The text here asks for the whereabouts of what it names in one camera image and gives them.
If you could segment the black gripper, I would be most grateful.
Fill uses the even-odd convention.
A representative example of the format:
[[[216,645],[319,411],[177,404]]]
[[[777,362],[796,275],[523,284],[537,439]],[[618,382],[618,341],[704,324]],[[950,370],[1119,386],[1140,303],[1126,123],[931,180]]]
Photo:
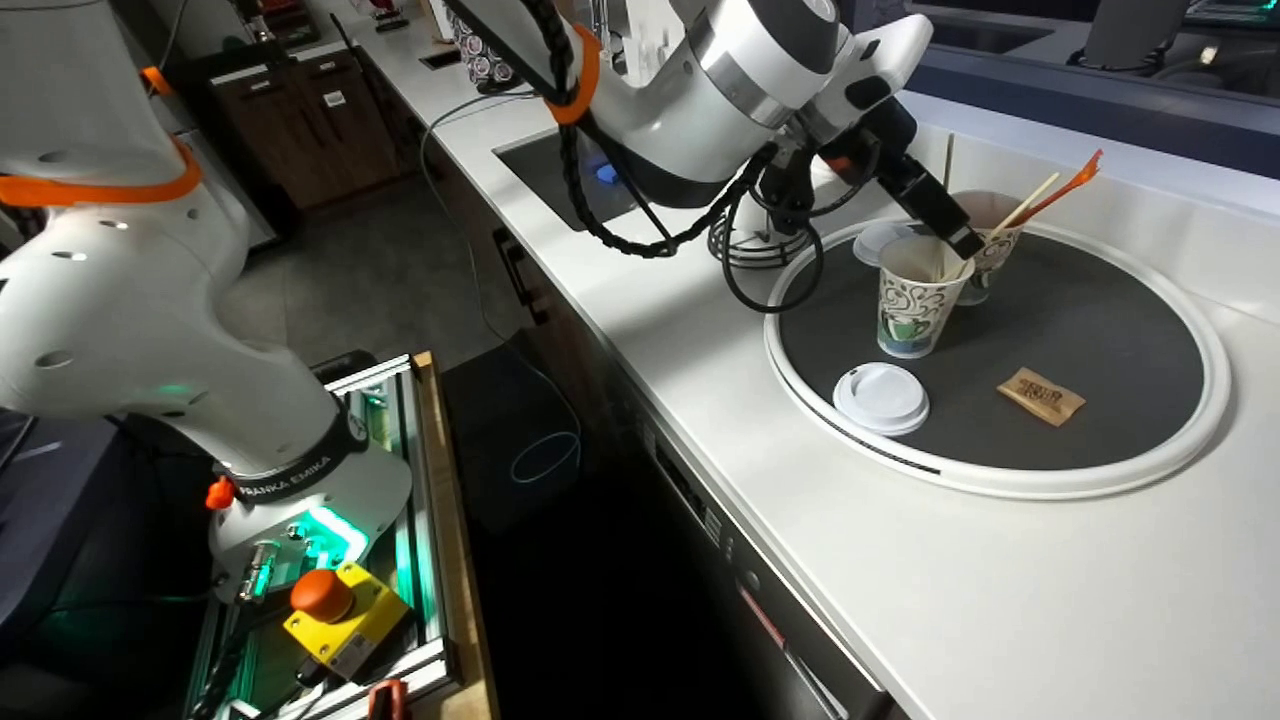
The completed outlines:
[[[985,239],[951,193],[909,150],[916,119],[901,98],[876,103],[848,133],[819,147],[824,163],[848,185],[876,180],[911,220],[940,234],[960,258]]]

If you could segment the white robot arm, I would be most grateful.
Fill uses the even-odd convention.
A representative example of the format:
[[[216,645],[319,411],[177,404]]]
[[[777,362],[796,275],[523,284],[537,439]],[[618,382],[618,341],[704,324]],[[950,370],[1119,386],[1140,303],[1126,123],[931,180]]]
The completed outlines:
[[[552,0],[450,0],[570,137],[612,156],[644,205],[719,216],[787,145],[848,185],[879,185],[957,257],[979,234],[911,156],[896,86],[931,22],[846,30],[832,0],[713,0],[634,86]],[[216,319],[247,213],[151,110],[108,0],[0,0],[0,198],[45,226],[0,263],[0,404],[31,417],[140,411],[195,439],[234,489],[212,552],[314,517],[363,546],[396,525],[414,472],[279,349]]]

